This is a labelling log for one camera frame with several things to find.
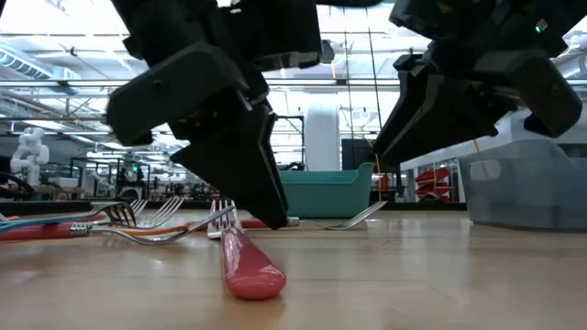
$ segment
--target pipe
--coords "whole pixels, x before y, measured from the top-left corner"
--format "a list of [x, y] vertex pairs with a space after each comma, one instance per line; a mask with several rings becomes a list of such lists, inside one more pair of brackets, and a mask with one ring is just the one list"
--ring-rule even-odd
[[105, 121], [105, 118], [102, 117], [61, 117], [61, 118], [54, 118], [54, 117], [0, 117], [0, 122], [2, 121], [97, 121], [102, 122]]

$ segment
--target pink fork handle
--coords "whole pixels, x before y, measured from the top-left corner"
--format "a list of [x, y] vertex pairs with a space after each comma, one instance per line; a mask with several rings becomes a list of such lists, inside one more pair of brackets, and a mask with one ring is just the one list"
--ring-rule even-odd
[[235, 296], [247, 300], [274, 297], [285, 286], [285, 274], [237, 228], [222, 232], [224, 283]]
[[72, 224], [32, 225], [0, 234], [0, 241], [74, 238]]

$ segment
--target white column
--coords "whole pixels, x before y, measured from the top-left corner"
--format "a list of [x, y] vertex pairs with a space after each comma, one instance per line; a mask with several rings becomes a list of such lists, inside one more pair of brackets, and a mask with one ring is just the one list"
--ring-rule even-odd
[[308, 95], [305, 109], [305, 155], [309, 171], [340, 170], [338, 95]]

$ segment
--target plastic bin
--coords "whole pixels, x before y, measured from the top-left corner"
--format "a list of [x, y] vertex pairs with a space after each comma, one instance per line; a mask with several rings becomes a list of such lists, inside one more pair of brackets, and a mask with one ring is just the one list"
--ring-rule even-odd
[[369, 207], [373, 163], [358, 170], [280, 171], [289, 216], [351, 218]]
[[555, 143], [516, 141], [459, 159], [473, 223], [536, 230], [587, 229], [587, 159]]

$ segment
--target ceiling duct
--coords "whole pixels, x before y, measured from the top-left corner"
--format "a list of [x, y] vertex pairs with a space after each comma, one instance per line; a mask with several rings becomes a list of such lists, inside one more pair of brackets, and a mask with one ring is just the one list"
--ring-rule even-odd
[[[0, 43], [0, 66], [12, 69], [32, 80], [52, 79], [68, 81], [81, 78], [74, 71], [57, 65], [49, 66], [45, 63], [40, 63], [39, 60], [31, 58], [26, 53], [2, 43]], [[68, 95], [78, 93], [76, 88], [71, 87], [50, 87], [50, 89]]]
[[25, 54], [18, 54], [19, 51], [11, 49], [7, 45], [0, 44], [0, 65], [26, 75], [34, 80], [49, 79], [52, 73], [31, 60], [25, 60]]

